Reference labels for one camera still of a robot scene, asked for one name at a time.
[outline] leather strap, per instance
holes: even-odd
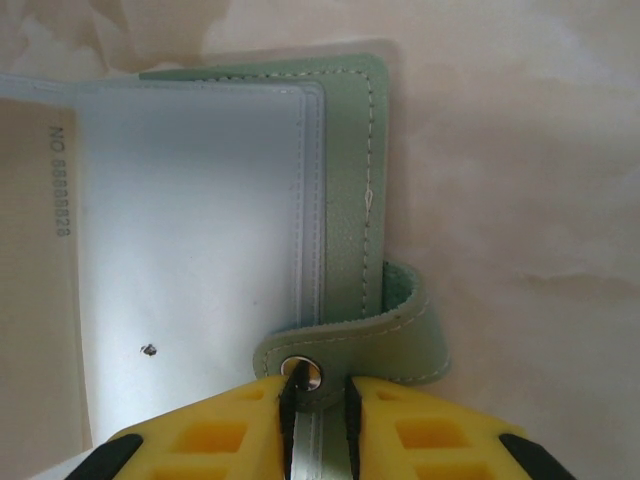
[[[383,313],[272,335],[256,349],[253,367],[265,377],[280,373],[290,356],[304,356],[322,370],[322,384],[301,395],[300,409],[316,411],[340,401],[348,375],[405,385],[435,381],[450,358],[440,324],[416,270],[385,262]]]

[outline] wallet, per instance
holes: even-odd
[[[368,54],[0,76],[1,455],[39,452],[16,475],[304,358],[294,478],[348,478],[344,378],[450,364],[383,259],[388,84]]]

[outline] stitching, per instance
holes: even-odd
[[[304,99],[300,98],[298,101],[298,162],[296,168],[296,215],[295,215],[295,232],[294,232],[294,244],[296,245],[297,252],[293,258],[293,311],[297,320],[298,327],[302,320],[300,295],[298,293],[298,281],[302,277],[302,261],[300,256],[302,254],[302,235],[300,235],[300,209],[302,206],[302,135],[303,135],[303,112],[304,112]]]
[[[369,270],[369,217],[371,214],[371,208],[373,206],[373,190],[371,190],[371,157],[373,156],[372,139],[373,139],[373,123],[374,123],[374,107],[373,103],[373,87],[371,86],[371,78],[362,70],[349,70],[345,68],[336,68],[334,70],[315,70],[309,72],[297,72],[297,73],[259,73],[250,75],[233,75],[233,76],[221,76],[210,78],[215,82],[220,80],[246,80],[251,78],[290,78],[290,77],[307,77],[311,75],[337,75],[341,73],[348,73],[353,75],[360,75],[367,81],[367,95],[369,100],[369,125],[367,129],[367,183],[364,195],[365,201],[365,218],[364,218],[364,241],[363,241],[363,259],[362,259],[362,315],[366,315],[367,312],[367,286],[368,286],[368,270]]]
[[[425,375],[420,375],[419,377],[394,377],[394,378],[382,377],[382,378],[384,378],[384,380],[389,380],[390,382],[394,382],[394,383],[417,382],[417,381],[420,381],[420,380],[427,380],[428,378],[437,377],[438,375],[442,374],[442,372],[444,370],[449,368],[449,364],[450,363],[451,363],[451,357],[447,356],[447,358],[444,361],[444,363],[437,370],[434,370],[431,373],[427,373]],[[331,397],[342,395],[343,393],[344,393],[344,388],[341,388],[340,390],[336,390],[334,392],[328,393],[328,394],[323,395],[322,397],[318,397],[318,398],[316,398],[314,400],[310,400],[308,402],[300,402],[300,406],[301,407],[310,407],[312,405],[316,405],[318,403],[324,402],[325,400],[328,400]]]
[[[397,332],[397,331],[402,330],[403,328],[411,325],[413,322],[415,322],[416,318],[418,318],[420,315],[422,315],[427,310],[427,307],[429,306],[429,303],[430,303],[430,300],[427,299],[427,301],[424,303],[424,305],[422,306],[420,311],[418,313],[416,313],[413,317],[405,320],[404,322],[402,322],[402,323],[400,323],[400,324],[398,324],[398,325],[396,325],[394,327],[387,328],[386,330],[382,330],[380,332],[366,333],[364,335],[360,335],[360,334],[346,335],[344,337],[325,338],[325,339],[322,339],[322,340],[305,340],[304,342],[293,342],[293,343],[288,343],[286,345],[281,345],[279,347],[274,347],[271,350],[269,350],[264,356],[264,361],[263,361],[263,364],[262,364],[262,367],[263,367],[263,370],[264,370],[264,375],[266,377],[269,374],[269,368],[268,368],[269,357],[274,352],[280,351],[280,350],[285,349],[285,348],[297,347],[299,345],[313,345],[313,344],[318,344],[318,343],[333,343],[333,342],[341,342],[341,341],[344,341],[344,340],[353,340],[353,339],[363,340],[363,339],[366,339],[366,338],[378,337],[378,336],[381,336],[381,335],[387,335],[387,334],[392,333],[392,332]]]
[[[371,213],[371,206],[373,205],[373,190],[371,190],[371,138],[373,132],[373,89],[371,88],[371,81],[368,76],[367,88],[369,95],[369,127],[367,133],[367,189],[364,194],[365,203],[365,217],[364,217],[364,258],[362,260],[362,315],[367,314],[367,269],[368,269],[368,257],[369,257],[369,215]]]
[[[311,285],[313,288],[313,314],[315,317],[315,323],[320,322],[320,285],[321,279],[318,277],[319,270],[319,249],[318,249],[318,230],[320,223],[320,215],[319,211],[319,195],[320,195],[320,155],[318,152],[320,151],[320,97],[316,95],[316,142],[315,142],[315,154],[316,160],[314,162],[313,169],[313,252],[314,255],[311,258]]]

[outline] white fabric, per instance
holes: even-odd
[[[1,12],[2,71],[64,80],[258,49],[273,51],[249,58],[382,52],[387,251],[425,273],[455,362],[429,390],[525,426],[581,480],[637,477],[640,3],[6,0]]]

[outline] mint green leather cover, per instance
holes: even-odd
[[[317,412],[300,417],[309,438],[300,443],[297,435],[296,449],[311,465],[301,475],[350,478],[341,402],[345,376],[378,376],[414,385],[437,380],[450,363],[417,272],[385,263],[383,274],[388,116],[384,63],[372,55],[347,55],[150,72],[141,79],[313,81],[324,88],[324,314],[321,325],[266,338],[253,363],[259,377],[279,373],[282,360],[290,355],[307,356],[320,365],[322,385],[306,393],[300,406]],[[313,419],[319,419],[320,429],[308,423]]]

